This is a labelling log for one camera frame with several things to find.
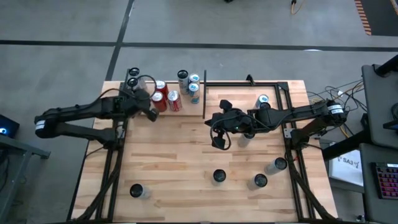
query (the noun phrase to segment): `concrete floor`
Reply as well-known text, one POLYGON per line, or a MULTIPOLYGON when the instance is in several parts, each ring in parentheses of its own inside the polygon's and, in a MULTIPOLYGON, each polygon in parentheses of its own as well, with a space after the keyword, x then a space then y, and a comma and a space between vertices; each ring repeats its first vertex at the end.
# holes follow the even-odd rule
MULTIPOLYGON (((0 1, 0 40, 115 42, 128 0, 0 1)), ((351 0, 307 0, 290 16, 290 1, 135 0, 124 42, 206 44, 323 45, 395 47, 397 37, 364 33, 351 0)), ((34 116, 46 109, 89 103, 98 96, 114 47, 0 45, 0 113, 21 123, 17 138, 51 151, 47 161, 33 158, 27 183, 11 220, 28 223, 66 219, 87 141, 68 137, 39 139, 34 116)), ((126 69, 175 80, 180 69, 209 80, 305 80, 308 91, 323 91, 361 78, 361 66, 383 63, 389 52, 306 52, 299 50, 145 49, 122 47, 113 80, 126 69)), ((358 93, 364 102, 364 93, 358 93)), ((348 126, 360 131, 362 111, 349 115, 348 126)), ((93 120, 76 122, 91 126, 93 120)), ((337 130, 325 139, 340 141, 337 130)), ((333 189, 340 218, 363 212, 361 195, 333 189)))

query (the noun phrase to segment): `label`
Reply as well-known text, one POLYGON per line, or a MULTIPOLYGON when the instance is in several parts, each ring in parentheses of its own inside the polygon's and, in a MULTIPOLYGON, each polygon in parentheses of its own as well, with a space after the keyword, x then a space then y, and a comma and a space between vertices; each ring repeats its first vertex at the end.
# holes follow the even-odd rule
POLYGON ((44 128, 45 121, 36 122, 36 130, 44 128))
POLYGON ((328 106, 328 110, 334 110, 334 109, 343 109, 341 105, 333 105, 333 106, 328 106))
POLYGON ((336 110, 332 110, 331 113, 335 114, 335 113, 344 113, 344 112, 342 109, 336 109, 336 110))

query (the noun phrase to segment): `red soda can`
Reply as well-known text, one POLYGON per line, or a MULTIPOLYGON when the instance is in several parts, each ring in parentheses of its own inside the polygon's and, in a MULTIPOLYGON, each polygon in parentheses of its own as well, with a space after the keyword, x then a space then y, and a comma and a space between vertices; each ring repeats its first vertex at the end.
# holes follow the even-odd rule
POLYGON ((162 81, 162 80, 156 80, 155 91, 161 92, 164 96, 168 96, 169 95, 169 88, 167 87, 166 82, 162 81))
POLYGON ((177 91, 171 91, 167 98, 169 99, 170 110, 177 112, 182 109, 181 97, 177 91))
POLYGON ((159 112, 164 112, 165 110, 167 110, 166 97, 164 97, 161 92, 156 91, 154 93, 154 95, 152 96, 152 102, 155 108, 159 110, 159 112))

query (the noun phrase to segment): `can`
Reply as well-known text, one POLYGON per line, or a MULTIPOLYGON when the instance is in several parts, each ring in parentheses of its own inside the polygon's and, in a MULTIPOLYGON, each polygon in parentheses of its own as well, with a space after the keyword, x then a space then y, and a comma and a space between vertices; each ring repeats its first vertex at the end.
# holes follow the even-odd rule
POLYGON ((133 198, 147 199, 150 197, 150 190, 141 184, 133 184, 130 188, 130 195, 133 198))
POLYGON ((155 91, 161 92, 164 96, 169 94, 169 88, 167 87, 167 83, 162 80, 156 80, 156 88, 155 91))
POLYGON ((249 190, 257 190, 267 185, 268 180, 264 174, 257 174, 248 181, 249 190))
POLYGON ((138 68, 130 68, 129 70, 127 70, 127 72, 129 73, 129 75, 133 78, 135 78, 137 80, 137 84, 138 87, 140 89, 145 90, 147 88, 147 83, 145 82, 144 77, 139 78, 139 69, 138 68))
POLYGON ((178 71, 177 76, 178 76, 178 85, 180 86, 180 93, 182 95, 188 95, 189 94, 188 72, 185 70, 180 70, 180 71, 178 71))
POLYGON ((254 138, 254 134, 241 134, 241 137, 238 139, 238 146, 239 147, 248 146, 252 138, 254 138))
POLYGON ((191 96, 191 103, 197 104, 200 100, 200 89, 196 83, 189 84, 189 95, 191 96))
POLYGON ((266 166, 264 172, 268 175, 274 175, 286 169, 286 167, 287 167, 286 160, 282 157, 279 157, 274 159, 268 166, 266 166))
POLYGON ((226 179, 225 171, 222 169, 217 169, 213 173, 213 178, 212 178, 211 183, 214 186, 220 186, 224 182, 225 179, 226 179))
POLYGON ((156 91, 151 98, 155 108, 159 110, 159 112, 164 112, 165 110, 167 110, 166 97, 164 96, 165 95, 163 95, 163 93, 156 91))
POLYGON ((256 104, 254 105, 255 109, 259 109, 261 103, 268 103, 268 96, 265 94, 261 94, 257 100, 256 100, 256 104))
POLYGON ((189 76, 189 84, 191 83, 196 83, 200 85, 200 77, 198 74, 193 73, 189 76))
POLYGON ((182 109, 181 97, 177 91, 171 91, 167 98, 169 99, 170 110, 177 112, 182 109))

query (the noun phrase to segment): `wooden tabletop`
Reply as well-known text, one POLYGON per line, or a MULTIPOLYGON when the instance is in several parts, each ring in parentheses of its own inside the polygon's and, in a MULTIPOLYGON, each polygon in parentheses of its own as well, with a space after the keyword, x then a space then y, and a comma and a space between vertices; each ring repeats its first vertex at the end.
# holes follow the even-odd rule
MULTIPOLYGON (((308 105, 304 82, 286 82, 293 106, 308 105)), ((105 82, 102 91, 118 88, 119 83, 105 82)), ((271 87, 207 88, 206 119, 221 111, 218 105, 222 99, 245 111, 253 108, 260 94, 267 94, 271 106, 277 108, 275 90, 271 87)), ((138 116, 129 121, 114 222, 297 221, 288 169, 267 176, 268 184, 262 189, 250 191, 246 186, 254 175, 264 173, 270 161, 283 157, 281 128, 256 135, 244 149, 236 144, 239 134, 232 134, 231 148, 222 151, 211 147, 210 127, 203 122, 201 116, 159 116, 154 123, 138 116), (215 169, 224 169, 227 175, 226 181, 217 187, 211 183, 215 169), (136 183, 148 187, 151 198, 132 198, 129 189, 136 183)), ((301 128, 308 122, 297 125, 301 128)), ((111 121, 95 119, 94 128, 107 127, 111 127, 111 121)), ((91 142, 87 153, 100 146, 98 142, 91 142)), ((312 192, 328 212, 337 217, 321 151, 308 147, 303 150, 303 156, 312 192)), ((102 150, 86 159, 72 218, 82 214, 100 190, 105 158, 106 151, 102 150)), ((110 192, 103 215, 108 211, 109 195, 110 192)), ((307 217, 302 191, 300 197, 307 217)))

